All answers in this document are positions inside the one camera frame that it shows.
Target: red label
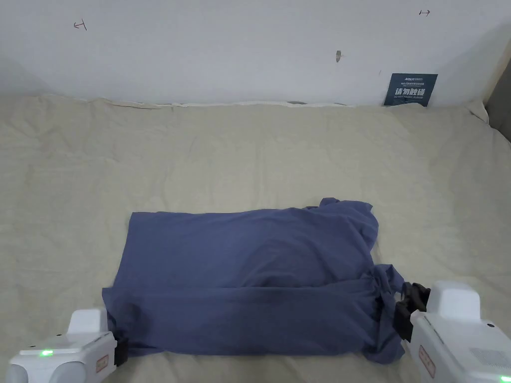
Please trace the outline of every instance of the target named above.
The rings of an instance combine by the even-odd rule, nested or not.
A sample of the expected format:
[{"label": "red label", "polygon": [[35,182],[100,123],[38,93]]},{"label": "red label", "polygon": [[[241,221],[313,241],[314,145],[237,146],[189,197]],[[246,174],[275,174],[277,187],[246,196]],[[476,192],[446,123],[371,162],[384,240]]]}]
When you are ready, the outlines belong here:
[{"label": "red label", "polygon": [[96,373],[103,370],[106,366],[108,366],[108,355],[105,355],[101,359],[98,359],[96,362]]},{"label": "red label", "polygon": [[435,372],[436,372],[435,363],[433,363],[433,361],[429,357],[428,353],[422,346],[419,347],[419,358],[421,358],[422,363],[424,364],[424,367],[426,367],[426,370],[428,370],[428,372],[429,372],[429,375],[432,378],[434,378]]}]

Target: blue cloth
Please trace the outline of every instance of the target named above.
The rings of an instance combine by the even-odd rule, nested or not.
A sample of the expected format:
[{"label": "blue cloth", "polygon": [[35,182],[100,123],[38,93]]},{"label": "blue cloth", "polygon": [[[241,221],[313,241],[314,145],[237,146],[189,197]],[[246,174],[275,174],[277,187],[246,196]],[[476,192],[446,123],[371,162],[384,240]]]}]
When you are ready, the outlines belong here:
[{"label": "blue cloth", "polygon": [[131,355],[403,355],[392,328],[403,278],[375,266],[372,206],[133,213],[103,300]]}]

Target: white plastic casing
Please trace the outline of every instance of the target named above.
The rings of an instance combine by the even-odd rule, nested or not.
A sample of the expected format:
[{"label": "white plastic casing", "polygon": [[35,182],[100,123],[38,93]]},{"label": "white plastic casing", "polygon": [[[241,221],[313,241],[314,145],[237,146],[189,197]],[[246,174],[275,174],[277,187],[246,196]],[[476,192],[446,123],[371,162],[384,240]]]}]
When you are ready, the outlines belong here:
[{"label": "white plastic casing", "polygon": [[[22,370],[16,366],[7,377],[15,380],[12,383],[64,383],[70,376],[76,383],[99,383],[115,370],[116,346],[104,308],[77,310],[66,334],[36,342],[10,360],[11,365],[26,370],[27,381],[23,381],[25,373],[19,374]],[[52,353],[43,356],[45,350]]]},{"label": "white plastic casing", "polygon": [[511,340],[481,320],[477,292],[439,281],[426,308],[412,313],[408,343],[423,383],[501,383],[502,376],[511,376]]}]

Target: warning label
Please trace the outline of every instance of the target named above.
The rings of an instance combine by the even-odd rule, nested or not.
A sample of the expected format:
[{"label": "warning label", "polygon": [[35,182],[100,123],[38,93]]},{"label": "warning label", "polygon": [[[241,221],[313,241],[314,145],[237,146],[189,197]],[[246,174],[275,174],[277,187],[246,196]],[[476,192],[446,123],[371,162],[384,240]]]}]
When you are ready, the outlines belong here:
[{"label": "warning label", "polygon": [[435,372],[436,372],[435,363],[433,363],[433,361],[429,357],[428,353],[422,346],[419,347],[419,358],[421,358],[422,363],[424,363],[424,367],[426,367],[426,370],[428,370],[429,375],[432,378],[434,378]]}]

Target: beige fabric surface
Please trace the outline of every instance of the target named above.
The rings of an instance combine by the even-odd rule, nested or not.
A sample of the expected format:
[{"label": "beige fabric surface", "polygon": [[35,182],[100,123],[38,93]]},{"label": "beige fabric surface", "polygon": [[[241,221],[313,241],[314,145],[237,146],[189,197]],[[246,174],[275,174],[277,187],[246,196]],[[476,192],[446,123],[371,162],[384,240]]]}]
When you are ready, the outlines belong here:
[{"label": "beige fabric surface", "polygon": [[[150,106],[0,99],[0,376],[102,305],[133,211],[371,203],[376,262],[468,282],[511,334],[511,150],[468,108]],[[134,358],[109,382],[419,381],[405,356]]]}]

